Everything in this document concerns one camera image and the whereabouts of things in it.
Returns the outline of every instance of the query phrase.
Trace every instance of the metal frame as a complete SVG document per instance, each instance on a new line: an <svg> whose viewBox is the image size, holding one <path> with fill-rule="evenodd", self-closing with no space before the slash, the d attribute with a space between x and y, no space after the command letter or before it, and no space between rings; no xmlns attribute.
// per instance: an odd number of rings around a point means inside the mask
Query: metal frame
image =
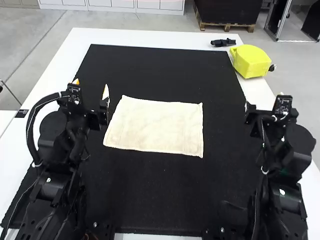
<svg viewBox="0 0 320 240"><path fill-rule="evenodd" d="M16 95L14 95L14 93L10 90L10 88L6 85L6 83L4 81L2 81L0 79L0 82L3 84L3 86L6 87L6 89L8 89L8 91L11 93L11 95L14 97L14 99L20 104L20 106L22 106L22 103L19 101L19 99L16 97Z"/></svg>
<svg viewBox="0 0 320 240"><path fill-rule="evenodd" d="M275 6L276 2L277 2L277 0L273 0L272 1L270 9L269 9L268 16L267 16L266 21L265 21L264 30L266 31L266 33L275 42L283 42L283 43L316 43L317 41L315 41L315 40L279 40L281 31L282 31L282 29L284 27L285 21L287 19L288 12L289 12L290 7L291 7L292 0L288 0L286 2L285 8L284 8L284 11L283 11L283 14L282 14L282 18L278 23L278 30L277 30L276 34L274 34L272 31L269 30L268 26L269 26L271 14L272 14L272 11L274 9L274 6Z"/></svg>

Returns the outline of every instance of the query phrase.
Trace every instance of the wooden pallet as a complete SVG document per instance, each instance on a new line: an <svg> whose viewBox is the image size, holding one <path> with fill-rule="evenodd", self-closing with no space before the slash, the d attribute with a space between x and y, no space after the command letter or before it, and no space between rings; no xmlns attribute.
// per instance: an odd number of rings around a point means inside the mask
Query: wooden pallet
<svg viewBox="0 0 320 240"><path fill-rule="evenodd" d="M193 3L193 9L195 12L196 20L198 21L199 28L201 31L206 30L206 26L224 26L224 31L229 32L230 27L245 27L249 33L253 33L255 30L255 24L237 24L237 23L214 23L214 22L203 22L201 20L198 8L195 3Z"/></svg>

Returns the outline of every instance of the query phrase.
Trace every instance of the sticker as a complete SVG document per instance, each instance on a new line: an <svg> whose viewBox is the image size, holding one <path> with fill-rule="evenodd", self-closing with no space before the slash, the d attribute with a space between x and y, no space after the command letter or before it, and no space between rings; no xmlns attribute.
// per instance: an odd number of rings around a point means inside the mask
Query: sticker
<svg viewBox="0 0 320 240"><path fill-rule="evenodd" d="M19 111L15 115L15 118L23 119L27 115L28 112L29 112L29 109L19 109Z"/></svg>

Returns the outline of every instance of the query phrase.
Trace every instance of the cabinet drawer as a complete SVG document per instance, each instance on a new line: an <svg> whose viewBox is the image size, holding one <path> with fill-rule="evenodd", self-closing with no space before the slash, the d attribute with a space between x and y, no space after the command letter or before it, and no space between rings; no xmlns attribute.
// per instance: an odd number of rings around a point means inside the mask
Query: cabinet drawer
<svg viewBox="0 0 320 240"><path fill-rule="evenodd" d="M119 8L134 8L134 0L111 0L112 7L119 7Z"/></svg>
<svg viewBox="0 0 320 240"><path fill-rule="evenodd" d="M85 0L62 0L63 5L85 6Z"/></svg>
<svg viewBox="0 0 320 240"><path fill-rule="evenodd" d="M40 0L41 4L62 5L62 0Z"/></svg>
<svg viewBox="0 0 320 240"><path fill-rule="evenodd" d="M89 6L111 7L111 0L89 0Z"/></svg>
<svg viewBox="0 0 320 240"><path fill-rule="evenodd" d="M160 0L160 9L182 11L183 3L183 0Z"/></svg>
<svg viewBox="0 0 320 240"><path fill-rule="evenodd" d="M3 0L5 4L17 4L20 5L19 0Z"/></svg>
<svg viewBox="0 0 320 240"><path fill-rule="evenodd" d="M139 9L160 9L160 0L137 0Z"/></svg>

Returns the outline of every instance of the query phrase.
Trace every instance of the white cabinet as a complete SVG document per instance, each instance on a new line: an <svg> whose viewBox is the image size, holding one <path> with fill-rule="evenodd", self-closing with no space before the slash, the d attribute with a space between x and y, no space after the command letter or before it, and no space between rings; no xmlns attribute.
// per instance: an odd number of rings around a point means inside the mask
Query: white cabinet
<svg viewBox="0 0 320 240"><path fill-rule="evenodd" d="M40 4L62 5L62 0L40 0Z"/></svg>
<svg viewBox="0 0 320 240"><path fill-rule="evenodd" d="M183 15L185 0L0 0L38 1L41 9Z"/></svg>
<svg viewBox="0 0 320 240"><path fill-rule="evenodd" d="M160 9L182 11L183 3L183 0L160 0Z"/></svg>
<svg viewBox="0 0 320 240"><path fill-rule="evenodd" d="M111 0L112 7L118 8L135 8L134 0Z"/></svg>
<svg viewBox="0 0 320 240"><path fill-rule="evenodd" d="M88 0L89 6L111 7L111 0Z"/></svg>
<svg viewBox="0 0 320 240"><path fill-rule="evenodd" d="M85 0L62 0L63 5L85 6Z"/></svg>
<svg viewBox="0 0 320 240"><path fill-rule="evenodd" d="M139 9L160 9L160 0L137 0Z"/></svg>

